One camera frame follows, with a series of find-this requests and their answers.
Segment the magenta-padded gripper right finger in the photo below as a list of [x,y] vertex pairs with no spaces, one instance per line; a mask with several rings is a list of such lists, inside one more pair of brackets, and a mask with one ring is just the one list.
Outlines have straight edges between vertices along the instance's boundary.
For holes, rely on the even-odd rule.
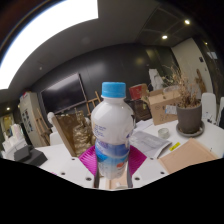
[[134,146],[130,147],[127,165],[129,188],[140,188],[167,175],[157,159],[146,157]]

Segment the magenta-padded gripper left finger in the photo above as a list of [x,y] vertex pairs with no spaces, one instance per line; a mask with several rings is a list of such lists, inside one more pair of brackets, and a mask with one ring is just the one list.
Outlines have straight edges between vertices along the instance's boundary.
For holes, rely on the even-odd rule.
[[98,169],[95,147],[90,147],[79,157],[69,158],[57,175],[84,188],[97,187]]

